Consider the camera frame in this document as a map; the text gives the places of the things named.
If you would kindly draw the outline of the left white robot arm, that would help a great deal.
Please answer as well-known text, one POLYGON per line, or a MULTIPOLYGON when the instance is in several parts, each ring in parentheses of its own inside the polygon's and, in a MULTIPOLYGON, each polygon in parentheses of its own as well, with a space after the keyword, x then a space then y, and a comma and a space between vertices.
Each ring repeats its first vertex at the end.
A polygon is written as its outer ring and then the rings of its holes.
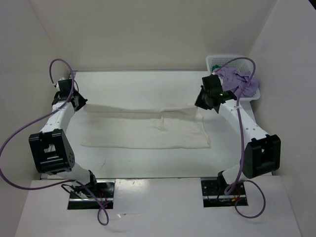
POLYGON ((92 171, 75 162, 75 152, 67 139, 66 131, 71 118, 87 102, 77 90, 66 102, 65 92, 58 91, 52 103, 52 115, 39 133, 29 136, 29 145, 36 169, 41 174, 58 176, 82 183, 81 192, 91 198, 97 195, 99 186, 92 171))

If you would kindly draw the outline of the white t shirt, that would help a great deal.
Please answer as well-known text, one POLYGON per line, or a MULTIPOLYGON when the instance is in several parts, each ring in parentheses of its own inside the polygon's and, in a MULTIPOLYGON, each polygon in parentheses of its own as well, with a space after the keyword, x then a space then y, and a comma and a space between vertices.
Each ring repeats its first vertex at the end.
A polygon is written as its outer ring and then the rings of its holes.
POLYGON ((87 105, 81 145, 94 148, 207 149, 203 116, 193 105, 123 109, 87 105))

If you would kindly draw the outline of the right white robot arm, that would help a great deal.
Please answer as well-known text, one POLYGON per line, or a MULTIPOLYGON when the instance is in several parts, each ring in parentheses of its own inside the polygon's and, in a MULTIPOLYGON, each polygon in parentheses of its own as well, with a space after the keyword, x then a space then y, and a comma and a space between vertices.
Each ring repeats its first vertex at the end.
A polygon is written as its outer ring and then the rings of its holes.
POLYGON ((230 91, 201 91, 195 105, 205 110, 215 110, 240 135, 241 158, 239 164, 219 173, 217 190, 228 194, 238 181, 252 179, 280 167, 281 140, 263 130, 241 106, 230 91))

